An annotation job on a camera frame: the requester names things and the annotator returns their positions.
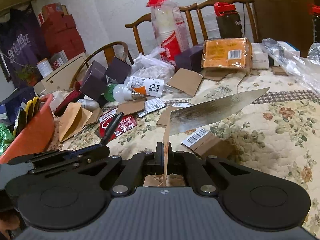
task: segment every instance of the silver screw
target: silver screw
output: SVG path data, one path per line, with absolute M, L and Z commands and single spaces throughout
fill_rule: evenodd
M 115 193 L 125 193 L 128 191 L 128 187 L 125 185 L 117 185 L 112 188 Z
M 214 192 L 217 188 L 213 185 L 203 185 L 201 186 L 200 190 L 204 193 L 211 193 Z

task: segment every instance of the dark purple cloth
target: dark purple cloth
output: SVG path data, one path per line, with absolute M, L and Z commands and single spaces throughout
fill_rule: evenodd
M 0 49 L 16 88 L 34 86 L 42 76 L 36 64 L 49 57 L 36 15 L 29 5 L 26 10 L 10 9 L 10 20 L 0 23 Z M 21 65 L 30 64 L 22 71 Z

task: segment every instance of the plastic wrapper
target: plastic wrapper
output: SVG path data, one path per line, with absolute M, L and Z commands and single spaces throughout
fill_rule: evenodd
M 320 48 L 314 43 L 308 58 L 297 57 L 275 40 L 268 38 L 262 40 L 263 46 L 268 50 L 269 56 L 276 60 L 289 75 L 293 75 L 307 89 L 320 96 Z
M 2 155 L 9 145 L 13 142 L 14 137 L 4 123 L 0 123 L 0 155 Z
M 204 42 L 202 68 L 237 69 L 250 72 L 252 45 L 247 38 L 215 39 Z
M 124 83 L 127 85 L 131 76 L 163 79 L 167 83 L 174 75 L 175 68 L 173 65 L 155 58 L 164 51 L 164 48 L 156 47 L 149 55 L 144 56 L 142 53 L 134 59 L 130 76 L 126 78 Z
M 178 5 L 169 0 L 149 0 L 151 22 L 161 58 L 175 65 L 174 56 L 189 49 L 186 23 Z

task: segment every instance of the orange triangle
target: orange triangle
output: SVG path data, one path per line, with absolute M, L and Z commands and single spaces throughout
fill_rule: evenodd
M 140 87 L 140 88 L 134 88 L 134 91 L 136 91 L 137 93 L 140 93 L 142 95 L 146 95 L 146 87 Z

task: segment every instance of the orange package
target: orange package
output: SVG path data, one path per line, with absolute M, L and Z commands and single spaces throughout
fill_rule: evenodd
M 228 68 L 250 72 L 252 45 L 247 38 L 216 39 L 204 42 L 202 68 Z

